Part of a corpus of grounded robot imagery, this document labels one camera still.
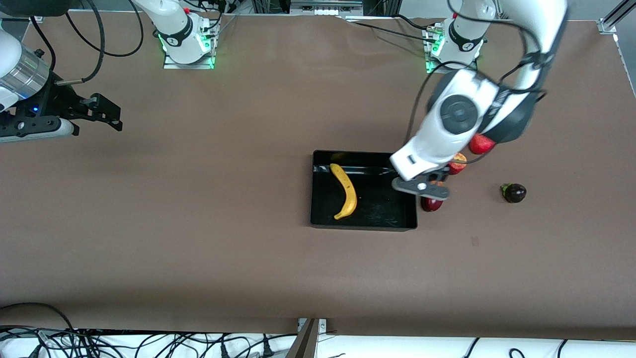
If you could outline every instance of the power cord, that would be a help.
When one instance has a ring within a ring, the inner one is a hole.
[[[267,335],[263,333],[263,358],[270,358],[274,355],[272,348],[270,347],[270,340]]]
[[[561,358],[561,351],[563,350],[563,346],[567,343],[567,340],[563,340],[561,344],[558,345],[558,349],[556,350],[556,358]]]
[[[510,350],[508,351],[508,357],[509,358],[515,358],[513,356],[513,353],[519,353],[519,355],[521,356],[521,358],[525,358],[525,355],[523,355],[523,352],[518,350],[517,348],[510,348]]]
[[[221,358],[230,358],[230,355],[228,354],[228,349],[225,347],[224,337],[221,337]]]
[[[112,54],[111,52],[104,51],[104,55],[112,56],[112,57],[128,57],[128,56],[136,54],[137,51],[139,51],[139,49],[141,48],[141,45],[143,45],[143,43],[144,43],[144,24],[141,22],[141,16],[139,15],[139,11],[137,11],[137,8],[135,7],[135,4],[131,0],[128,0],[128,2],[132,6],[132,9],[135,11],[135,15],[137,16],[137,21],[139,23],[139,34],[140,34],[139,35],[139,44],[137,44],[137,47],[135,47],[134,50],[132,50],[132,51],[126,53],[126,54]],[[94,50],[99,51],[100,50],[99,47],[93,45],[88,39],[86,39],[84,37],[84,35],[82,35],[80,30],[77,28],[77,26],[75,26],[75,23],[71,19],[70,14],[66,13],[65,16],[66,16],[66,20],[69,21],[69,24],[71,25],[71,27],[73,28],[75,33],[79,36],[79,38],[81,38],[82,41],[84,41],[88,46],[90,46]]]
[[[33,28],[36,30],[36,32],[38,33],[42,41],[44,41],[44,44],[46,45],[46,48],[48,49],[49,54],[51,54],[51,66],[49,66],[49,68],[51,69],[51,71],[53,71],[55,69],[55,61],[56,61],[55,51],[53,50],[51,43],[48,42],[48,39],[46,38],[42,30],[39,28],[36,18],[32,16],[30,17],[30,20],[31,20],[31,23],[33,24]]]
[[[408,17],[406,17],[406,16],[404,16],[404,15],[400,15],[400,14],[393,15],[393,16],[391,16],[391,17],[393,17],[393,18],[401,18],[402,20],[406,21],[406,23],[407,23],[407,24],[409,24],[409,25],[413,26],[414,28],[416,28],[416,29],[418,29],[418,30],[426,30],[429,26],[432,26],[432,25],[434,25],[434,24],[435,24],[435,23],[432,23],[432,24],[430,24],[430,25],[420,26],[420,25],[418,25],[418,24],[414,23],[413,21],[411,21],[411,19],[410,19],[410,18],[408,18]]]
[[[73,330],[73,325],[71,324],[71,321],[69,320],[69,317],[66,317],[66,315],[64,313],[62,313],[62,311],[58,310],[56,307],[48,304],[48,303],[42,303],[42,302],[21,302],[21,303],[14,303],[14,304],[8,304],[6,306],[0,307],[0,311],[3,310],[10,310],[12,308],[16,308],[16,307],[26,307],[26,306],[34,306],[34,307],[43,307],[43,308],[47,308],[53,312],[55,312],[58,316],[60,316],[60,318],[62,318],[62,320],[64,320],[64,323],[66,323],[66,325],[69,327],[69,329],[72,331]]]
[[[479,341],[479,339],[480,337],[477,337],[473,340],[470,347],[468,347],[468,352],[466,352],[466,355],[464,356],[464,358],[470,358],[471,354],[473,353],[473,349],[475,348],[475,345],[477,344],[477,341]]]
[[[278,336],[273,336],[273,337],[269,337],[267,338],[267,340],[275,340],[277,338],[283,338],[283,337],[291,337],[291,336],[297,336],[296,333],[290,333],[290,334],[280,334]],[[244,355],[245,353],[247,353],[246,357],[249,357],[249,352],[252,350],[252,348],[264,343],[265,340],[259,341],[254,343],[253,345],[245,348],[241,353],[237,354],[234,358],[239,358],[241,355]]]

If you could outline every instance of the green led light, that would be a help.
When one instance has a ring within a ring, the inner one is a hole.
[[[163,43],[163,39],[161,37],[159,37],[159,42],[161,43],[161,48],[164,52],[168,52],[165,50],[165,43]]]
[[[426,61],[426,73],[433,72],[433,69],[435,69],[435,65],[433,64],[433,62],[432,61]]]
[[[444,46],[444,36],[440,36],[439,39],[435,41],[435,45],[433,45],[433,48],[431,50],[431,53],[433,54],[433,56],[439,56],[439,53],[441,52],[441,48],[443,46]]]

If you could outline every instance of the plug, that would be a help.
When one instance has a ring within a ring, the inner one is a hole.
[[[228,349],[225,348],[225,342],[221,342],[221,358],[230,358]]]
[[[270,358],[274,355],[272,348],[270,347],[270,340],[265,338],[263,340],[263,358]]]

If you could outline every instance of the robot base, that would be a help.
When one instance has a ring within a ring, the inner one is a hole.
[[[432,73],[433,70],[438,67],[441,62],[435,56],[435,53],[439,54],[446,41],[444,35],[444,23],[436,22],[433,26],[429,26],[426,30],[422,30],[422,37],[425,39],[434,39],[435,43],[424,42],[424,59],[426,61],[426,73]],[[477,57],[479,57],[479,50],[477,50],[475,60],[471,63],[470,68],[477,69]],[[435,71],[436,73],[448,73],[457,68],[442,67]]]
[[[210,26],[210,20],[208,18],[202,18],[202,25]],[[189,63],[181,64],[170,58],[165,51],[163,52],[165,57],[163,58],[163,68],[165,69],[214,69],[214,63],[216,61],[216,49],[219,45],[219,32],[221,22],[219,21],[213,28],[203,33],[201,38],[201,46],[210,48],[210,51],[205,53],[199,60]]]

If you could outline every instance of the black cable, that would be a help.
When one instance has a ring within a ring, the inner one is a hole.
[[[151,334],[150,336],[146,337],[146,338],[142,341],[142,343],[140,343],[140,344],[139,344],[138,346],[136,346],[136,347],[125,346],[125,345],[111,345],[111,344],[95,344],[95,346],[96,346],[96,347],[98,347],[98,348],[111,348],[111,349],[112,349],[112,348],[138,349],[138,348],[141,348],[141,347],[145,347],[145,346],[148,346],[148,345],[151,345],[151,344],[157,343],[157,342],[159,342],[160,340],[162,340],[162,339],[164,339],[164,338],[166,338],[166,337],[168,336],[168,334],[164,334],[162,337],[159,337],[158,339],[156,339],[156,340],[154,340],[154,341],[150,341],[150,342],[145,343],[145,342],[146,342],[147,340],[149,340],[150,338],[152,338],[152,337],[156,337],[156,336],[159,336],[159,335],[160,335],[160,334]]]
[[[0,307],[0,311],[8,310],[10,308],[23,307],[23,306],[36,306],[36,307],[48,308],[49,310],[57,313],[58,316],[62,317],[62,319],[64,320],[66,325],[69,326],[69,329],[73,330],[73,325],[71,324],[71,321],[69,320],[69,318],[66,317],[66,315],[64,313],[62,313],[62,311],[58,310],[56,307],[54,307],[54,306],[52,306],[52,305],[50,305],[48,303],[42,303],[42,302],[20,302],[20,303],[14,303],[14,304],[9,304],[9,305],[4,306],[4,307]]]
[[[227,334],[226,334],[226,333],[223,333],[223,335],[221,335],[221,337],[220,337],[220,338],[218,338],[216,341],[213,341],[211,345],[209,345],[208,347],[206,347],[206,348],[205,348],[205,350],[204,350],[203,354],[202,354],[199,358],[204,358],[204,357],[205,357],[205,355],[207,354],[207,352],[208,352],[210,349],[212,349],[212,347],[214,347],[214,345],[215,345],[215,344],[217,344],[217,343],[219,343],[220,341],[222,341],[222,340],[223,340],[223,338],[224,338],[225,336],[227,336]]]
[[[402,20],[406,21],[407,24],[413,26],[414,28],[416,28],[418,30],[426,30],[429,26],[432,26],[432,25],[435,24],[435,23],[432,23],[431,25],[419,26],[418,24],[412,22],[410,18],[408,18],[408,17],[406,17],[404,15],[397,14],[397,15],[393,15],[391,17],[393,17],[393,18],[401,18]]]
[[[173,341],[174,345],[168,351],[168,354],[166,355],[166,358],[172,358],[172,355],[174,354],[174,351],[177,348],[179,348],[180,345],[194,350],[195,353],[197,353],[197,357],[198,357],[199,356],[198,350],[196,350],[194,347],[191,347],[191,346],[185,344],[186,340],[188,340],[188,338],[192,337],[192,336],[194,336],[194,334],[190,334],[190,335],[184,334],[178,340]]]
[[[270,340],[270,341],[271,341],[271,340],[275,340],[275,339],[277,339],[277,338],[291,337],[291,336],[297,336],[297,334],[296,334],[296,333],[281,334],[281,335],[278,335],[278,336],[269,337],[269,338],[268,338],[268,340]],[[243,355],[244,353],[246,353],[246,352],[250,352],[250,351],[252,350],[252,348],[254,348],[254,347],[256,347],[256,346],[258,346],[258,345],[262,344],[264,341],[265,341],[265,340],[262,340],[262,341],[256,342],[256,343],[254,343],[253,345],[251,345],[251,346],[249,346],[249,347],[245,348],[245,349],[244,349],[241,353],[237,354],[234,358],[239,358],[239,357],[240,357],[241,355]]]
[[[166,349],[168,349],[170,346],[172,346],[172,345],[174,344],[174,341],[175,341],[176,339],[177,339],[177,338],[175,337],[175,339],[174,339],[174,340],[172,340],[172,341],[171,341],[171,342],[170,342],[167,346],[165,346],[163,349],[161,349],[161,350],[159,351],[159,353],[157,353],[157,354],[155,355],[155,358],[159,358],[159,356],[161,355],[161,353],[163,353],[163,351],[164,351],[164,350],[166,350]]]
[[[204,29],[203,29],[203,31],[205,32],[205,31],[211,30],[211,29],[213,29],[215,26],[217,26],[217,25],[219,24],[219,22],[221,21],[221,16],[223,16],[223,13],[219,13],[219,17],[216,19],[216,21],[214,22],[214,24],[213,24],[213,25],[210,25],[209,27],[204,28]]]
[[[544,99],[547,95],[548,95],[548,91],[542,89],[541,90],[541,95],[539,97],[537,97],[537,102],[539,102],[540,100]]]
[[[366,16],[370,16],[381,4],[386,3],[388,0],[380,0],[378,3],[366,14]]]
[[[479,337],[475,338],[473,340],[473,342],[471,343],[470,347],[468,347],[468,352],[466,352],[466,355],[464,356],[464,358],[470,358],[471,354],[473,353],[473,349],[475,348],[475,345],[477,344],[477,341],[479,340]]]
[[[513,353],[519,353],[519,355],[521,356],[521,358],[525,358],[525,355],[523,355],[523,352],[518,350],[517,348],[510,348],[510,350],[508,351],[508,357],[510,358],[515,358],[513,356]]]
[[[435,43],[434,39],[429,39],[429,38],[423,38],[420,36],[413,36],[413,35],[409,35],[409,34],[405,34],[403,32],[397,32],[397,31],[393,31],[393,30],[389,30],[389,29],[384,29],[382,27],[377,27],[374,25],[369,25],[369,24],[363,24],[361,22],[358,21],[353,21],[354,24],[356,25],[360,25],[360,26],[365,26],[365,27],[370,27],[372,29],[376,29],[376,30],[380,30],[380,31],[385,31],[385,32],[389,32],[391,34],[396,34],[396,35],[400,35],[400,36],[404,36],[405,38],[414,38],[414,39],[418,39],[420,41],[425,41],[425,42],[430,42],[430,43]]]
[[[104,38],[104,24],[102,23],[102,17],[99,16],[99,11],[97,11],[97,7],[93,0],[86,0],[86,2],[90,5],[91,9],[93,9],[93,13],[95,14],[95,18],[97,19],[97,27],[99,28],[99,58],[97,59],[97,64],[95,65],[95,69],[90,73],[87,77],[81,78],[81,83],[86,83],[97,75],[99,69],[102,68],[102,63],[104,62],[104,52],[106,51],[106,39]]]
[[[561,351],[563,350],[563,346],[567,343],[567,340],[563,340],[561,344],[558,345],[558,349],[556,350],[556,358],[561,358]]]
[[[270,358],[273,355],[274,352],[270,346],[270,340],[267,338],[267,334],[263,333],[263,358]]]
[[[51,69],[51,71],[53,71],[55,69],[55,60],[56,60],[55,51],[53,50],[51,43],[48,42],[48,39],[46,38],[42,30],[39,28],[36,18],[32,16],[30,19],[31,19],[31,23],[33,24],[33,28],[36,30],[36,32],[38,33],[42,41],[44,41],[44,44],[46,45],[46,48],[48,49],[49,54],[51,54],[51,66],[49,66],[49,68]]]
[[[466,20],[470,20],[470,21],[475,21],[475,22],[484,22],[484,23],[488,23],[488,24],[502,24],[502,25],[506,25],[506,26],[511,26],[514,27],[516,29],[518,29],[519,31],[521,31],[522,33],[525,33],[526,35],[530,36],[530,38],[532,39],[532,41],[534,42],[535,46],[537,47],[537,51],[541,51],[541,43],[539,42],[539,38],[537,37],[537,35],[532,32],[530,29],[528,29],[525,26],[519,25],[519,24],[515,24],[514,22],[510,22],[507,20],[484,20],[482,18],[474,18],[474,17],[468,17],[465,16],[463,14],[461,14],[459,11],[457,11],[456,9],[453,8],[453,6],[450,4],[450,0],[446,0],[446,5],[448,6],[448,8],[450,9],[450,11],[454,12],[455,14],[457,14],[457,17],[461,17],[464,18]],[[503,77],[507,77],[510,74],[514,73],[517,69],[523,67],[524,65],[526,65],[527,63],[520,63],[517,65],[517,67],[515,67],[513,70],[509,71],[508,73],[506,73]],[[537,75],[537,79],[535,80],[535,82],[526,90],[518,90],[518,89],[508,89],[510,94],[526,94],[526,93],[531,93],[531,92],[538,92],[534,87],[539,83],[539,80],[541,78],[541,71],[539,70],[539,75]]]
[[[166,338],[168,335],[169,334],[166,334],[165,336],[161,337],[159,340],[162,340],[162,339]],[[154,334],[144,338],[144,340],[141,341],[141,343],[139,344],[139,346],[135,350],[135,358],[137,358],[137,356],[139,355],[139,351],[141,350],[141,347],[144,347],[146,341],[149,340],[150,338],[152,338],[153,336],[154,336]]]
[[[451,163],[457,163],[457,164],[477,163],[478,161],[484,159],[484,157],[486,157],[486,155],[490,154],[492,152],[493,148],[495,148],[495,147],[492,147],[489,151],[485,152],[484,154],[481,154],[479,157],[477,157],[477,158],[475,158],[475,159],[473,159],[471,161],[456,161],[455,159],[452,159],[450,162]]]
[[[135,11],[135,15],[137,16],[137,21],[139,22],[139,34],[140,34],[139,44],[137,44],[137,47],[135,47],[134,50],[128,52],[127,54],[112,54],[111,52],[104,51],[104,55],[112,56],[112,57],[128,57],[128,56],[136,54],[137,51],[139,51],[139,49],[141,48],[141,45],[143,45],[144,43],[144,24],[141,22],[141,16],[139,16],[139,11],[137,11],[137,8],[135,7],[135,4],[132,2],[132,0],[128,0],[128,2],[132,6],[132,9]],[[75,33],[79,36],[79,38],[81,38],[82,41],[84,41],[88,46],[92,47],[94,50],[99,51],[100,50],[99,47],[93,45],[88,39],[84,37],[84,35],[82,35],[80,30],[77,28],[77,26],[75,26],[75,23],[71,19],[70,14],[66,13],[65,16],[66,16],[66,19],[69,21],[69,24],[75,31]]]

